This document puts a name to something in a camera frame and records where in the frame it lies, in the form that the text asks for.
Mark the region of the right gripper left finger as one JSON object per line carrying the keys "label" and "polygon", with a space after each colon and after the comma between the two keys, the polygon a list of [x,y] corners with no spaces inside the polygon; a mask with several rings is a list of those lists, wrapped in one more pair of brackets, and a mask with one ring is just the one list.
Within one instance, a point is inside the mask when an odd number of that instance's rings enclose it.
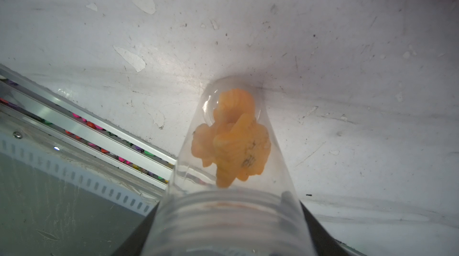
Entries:
{"label": "right gripper left finger", "polygon": [[130,236],[111,254],[111,256],[140,256],[147,241],[151,227],[153,226],[155,215],[160,203],[150,211],[142,220],[140,225],[130,234]]}

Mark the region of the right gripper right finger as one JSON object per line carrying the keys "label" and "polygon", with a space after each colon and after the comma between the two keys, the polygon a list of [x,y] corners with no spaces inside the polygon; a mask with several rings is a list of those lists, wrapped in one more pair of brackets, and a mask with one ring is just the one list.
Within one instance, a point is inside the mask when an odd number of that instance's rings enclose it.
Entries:
{"label": "right gripper right finger", "polygon": [[324,229],[306,206],[300,202],[318,256],[349,256],[341,245]]}

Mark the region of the clear jar front cookies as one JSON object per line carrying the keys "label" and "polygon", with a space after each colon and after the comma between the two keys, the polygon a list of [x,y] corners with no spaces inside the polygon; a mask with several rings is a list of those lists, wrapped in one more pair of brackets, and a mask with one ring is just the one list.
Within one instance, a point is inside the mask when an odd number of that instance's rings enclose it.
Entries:
{"label": "clear jar front cookies", "polygon": [[144,256],[313,256],[316,250],[259,90],[208,85]]}

